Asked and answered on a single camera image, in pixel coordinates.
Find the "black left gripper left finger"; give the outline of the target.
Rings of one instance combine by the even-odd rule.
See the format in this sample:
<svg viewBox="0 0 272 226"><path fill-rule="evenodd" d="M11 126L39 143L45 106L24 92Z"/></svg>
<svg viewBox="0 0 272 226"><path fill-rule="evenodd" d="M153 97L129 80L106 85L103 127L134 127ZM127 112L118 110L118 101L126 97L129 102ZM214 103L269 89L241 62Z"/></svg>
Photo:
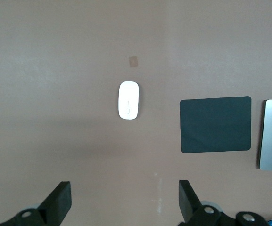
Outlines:
<svg viewBox="0 0 272 226"><path fill-rule="evenodd" d="M63 181L37 208L22 210L0 226L59 226L71 206L71 184Z"/></svg>

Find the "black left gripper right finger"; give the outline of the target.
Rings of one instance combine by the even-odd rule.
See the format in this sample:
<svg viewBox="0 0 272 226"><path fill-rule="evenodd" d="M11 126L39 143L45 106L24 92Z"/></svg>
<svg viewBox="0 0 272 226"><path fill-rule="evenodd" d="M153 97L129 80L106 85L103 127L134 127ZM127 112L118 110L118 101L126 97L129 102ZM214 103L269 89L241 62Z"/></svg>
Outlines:
<svg viewBox="0 0 272 226"><path fill-rule="evenodd" d="M253 212L227 216L211 205L203 205L187 180L179 181L179 207L184 221L181 226L266 226L268 222Z"/></svg>

